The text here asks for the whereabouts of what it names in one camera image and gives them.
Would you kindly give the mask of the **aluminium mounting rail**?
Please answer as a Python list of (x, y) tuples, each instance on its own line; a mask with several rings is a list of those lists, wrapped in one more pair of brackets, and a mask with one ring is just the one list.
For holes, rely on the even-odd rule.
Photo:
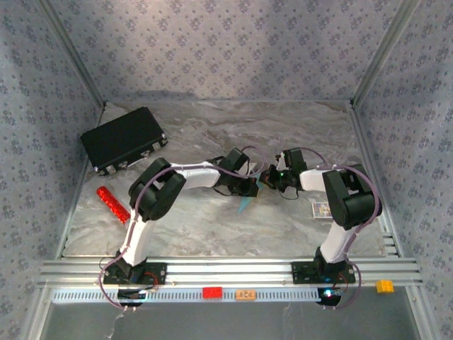
[[(107, 259), (69, 257), (46, 261), (40, 270), (41, 285), (67, 287), (96, 287), (99, 266)], [(149, 263), (167, 264), (165, 288), (194, 288), (202, 286), (282, 287), (292, 286), (292, 258), (260, 257), (170, 257), (150, 258)], [(374, 257), (352, 259), (361, 273), (361, 283), (373, 286), (379, 280), (392, 281), (395, 286), (421, 285), (420, 270), (415, 259)]]

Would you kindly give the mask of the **black hard case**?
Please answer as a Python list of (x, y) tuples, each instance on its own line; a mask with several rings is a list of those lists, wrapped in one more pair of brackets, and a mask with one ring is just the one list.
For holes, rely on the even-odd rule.
[(93, 170), (108, 176), (146, 159), (168, 143), (153, 113), (138, 108), (82, 134)]

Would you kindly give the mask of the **aluminium side rail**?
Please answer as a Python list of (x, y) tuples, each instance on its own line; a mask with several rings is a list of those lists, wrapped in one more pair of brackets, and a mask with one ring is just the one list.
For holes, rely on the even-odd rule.
[(58, 246), (57, 246), (57, 250), (56, 250), (55, 255), (54, 255), (54, 259), (56, 259), (56, 260), (60, 260), (64, 256), (63, 253), (64, 253), (65, 244), (67, 242), (67, 237), (68, 237), (68, 234), (69, 234), (69, 231), (70, 231), (71, 221), (72, 221), (72, 218), (74, 216), (74, 212), (76, 210), (77, 203), (79, 201), (81, 190), (82, 190), (83, 185), (84, 185), (87, 169), (90, 167), (90, 161), (89, 161), (87, 153), (84, 152), (83, 156), (84, 156), (84, 158), (83, 158), (83, 161), (84, 161), (83, 162), (83, 166), (81, 168), (81, 172), (79, 173), (79, 178), (78, 178), (78, 180), (76, 182), (74, 195), (73, 195), (73, 198), (71, 200), (67, 216), (65, 217), (62, 233), (60, 235), (59, 243), (58, 243)]
[(399, 257), (405, 256), (403, 247), (400, 240), (398, 239), (398, 233), (396, 231), (396, 225), (394, 223), (393, 216), (389, 209), (389, 202), (386, 196), (386, 190), (384, 184), (379, 176), (379, 168), (376, 161), (373, 158), (372, 146), (367, 139), (360, 117), (357, 114), (353, 104), (350, 103), (350, 116), (353, 130), (357, 136), (357, 142), (360, 151), (363, 156), (364, 167), (369, 174), (370, 179), (376, 186), (379, 197), (382, 200), (382, 214), (378, 217), (379, 225), (385, 238), (391, 238), (393, 244), (386, 245), (386, 256), (387, 257)]

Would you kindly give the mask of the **light blue paper sheet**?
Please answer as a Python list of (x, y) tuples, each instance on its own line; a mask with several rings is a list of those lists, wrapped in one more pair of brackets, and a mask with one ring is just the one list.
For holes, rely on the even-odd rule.
[[(263, 189), (263, 184), (259, 181), (259, 177), (260, 177), (259, 174), (256, 174), (254, 176), (254, 179), (256, 180), (256, 185), (258, 187), (258, 193)], [(238, 215), (241, 214), (247, 208), (247, 206), (252, 202), (253, 199), (254, 199), (254, 197), (242, 197), (237, 214)]]

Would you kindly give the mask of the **red glitter cylinder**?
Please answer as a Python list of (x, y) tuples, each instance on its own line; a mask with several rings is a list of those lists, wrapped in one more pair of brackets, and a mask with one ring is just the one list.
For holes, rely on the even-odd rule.
[(107, 187), (100, 186), (97, 188), (96, 193), (122, 224), (125, 224), (130, 219), (129, 210), (122, 205)]

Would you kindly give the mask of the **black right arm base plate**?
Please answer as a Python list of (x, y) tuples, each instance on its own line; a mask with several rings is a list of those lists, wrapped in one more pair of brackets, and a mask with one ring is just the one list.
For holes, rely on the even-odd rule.
[(295, 261), (291, 263), (294, 284), (355, 283), (355, 271), (350, 264)]

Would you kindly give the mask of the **aluminium frame post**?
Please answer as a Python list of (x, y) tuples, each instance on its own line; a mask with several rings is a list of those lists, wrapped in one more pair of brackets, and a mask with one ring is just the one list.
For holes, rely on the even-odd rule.
[(353, 109), (357, 109), (363, 104), (381, 70), (383, 70), (392, 50), (421, 2), (422, 0), (400, 1), (396, 13), (391, 19), (385, 34), (379, 42), (364, 76), (361, 78), (354, 94), (350, 99), (350, 104)]
[(89, 74), (84, 64), (84, 61), (81, 58), (81, 55), (78, 53), (75, 44), (71, 40), (70, 35), (67, 32), (66, 28), (64, 27), (63, 21), (59, 17), (54, 6), (51, 4), (50, 0), (33, 0), (33, 1), (40, 9), (41, 14), (47, 21), (47, 24), (49, 25), (50, 30), (56, 37), (57, 42), (61, 45), (67, 59), (75, 68), (75, 72), (77, 76), (80, 78), (86, 90), (88, 91), (89, 96), (96, 105), (103, 108), (105, 102), (101, 96), (101, 93), (98, 90), (92, 76)]

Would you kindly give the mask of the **small picture card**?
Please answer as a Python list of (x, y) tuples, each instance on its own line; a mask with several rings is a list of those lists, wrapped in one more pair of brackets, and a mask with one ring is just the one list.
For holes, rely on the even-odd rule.
[(332, 218), (331, 209), (327, 202), (313, 202), (311, 206), (314, 219)]

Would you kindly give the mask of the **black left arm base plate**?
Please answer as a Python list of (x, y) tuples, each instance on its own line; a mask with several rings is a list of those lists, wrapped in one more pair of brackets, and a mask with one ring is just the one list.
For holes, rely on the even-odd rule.
[(103, 283), (108, 285), (163, 285), (166, 282), (165, 263), (144, 262), (137, 266), (114, 263), (109, 266)]

